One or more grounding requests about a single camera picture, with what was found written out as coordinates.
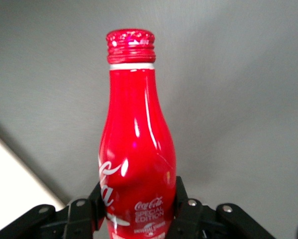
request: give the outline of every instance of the red aluminum bottle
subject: red aluminum bottle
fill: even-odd
[[[158,101],[154,35],[107,35],[110,103],[99,150],[111,239],[163,239],[174,218],[176,157]]]

